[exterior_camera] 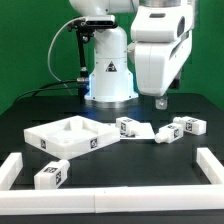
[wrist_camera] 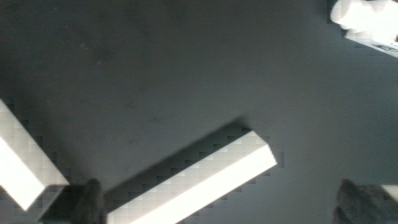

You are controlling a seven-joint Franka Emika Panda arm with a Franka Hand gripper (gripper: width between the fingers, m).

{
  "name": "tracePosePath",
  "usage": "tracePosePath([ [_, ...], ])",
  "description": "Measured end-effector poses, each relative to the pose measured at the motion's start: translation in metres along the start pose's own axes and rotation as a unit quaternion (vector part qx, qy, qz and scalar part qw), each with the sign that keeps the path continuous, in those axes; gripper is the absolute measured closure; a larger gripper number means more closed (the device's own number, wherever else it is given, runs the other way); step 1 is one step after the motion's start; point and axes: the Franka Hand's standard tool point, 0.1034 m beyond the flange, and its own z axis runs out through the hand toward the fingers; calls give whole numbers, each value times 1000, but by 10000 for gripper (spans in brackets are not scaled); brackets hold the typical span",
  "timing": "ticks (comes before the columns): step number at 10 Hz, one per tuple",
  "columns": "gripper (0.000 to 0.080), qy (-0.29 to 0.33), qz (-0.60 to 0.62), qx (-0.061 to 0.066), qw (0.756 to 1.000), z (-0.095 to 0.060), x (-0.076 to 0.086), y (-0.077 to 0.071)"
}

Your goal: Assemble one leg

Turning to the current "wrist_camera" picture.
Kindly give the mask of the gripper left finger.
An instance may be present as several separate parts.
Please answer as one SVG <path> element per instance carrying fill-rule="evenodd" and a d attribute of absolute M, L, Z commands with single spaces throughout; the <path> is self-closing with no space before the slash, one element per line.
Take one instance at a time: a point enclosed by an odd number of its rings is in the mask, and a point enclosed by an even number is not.
<path fill-rule="evenodd" d="M 96 179 L 62 189 L 39 221 L 42 224 L 106 224 L 103 191 Z"/>

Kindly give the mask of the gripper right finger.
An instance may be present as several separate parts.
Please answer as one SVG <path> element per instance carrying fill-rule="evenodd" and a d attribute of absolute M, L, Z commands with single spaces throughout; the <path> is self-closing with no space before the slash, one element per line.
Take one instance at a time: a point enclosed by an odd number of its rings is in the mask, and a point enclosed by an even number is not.
<path fill-rule="evenodd" d="M 398 185 L 341 181 L 332 224 L 398 224 Z"/>

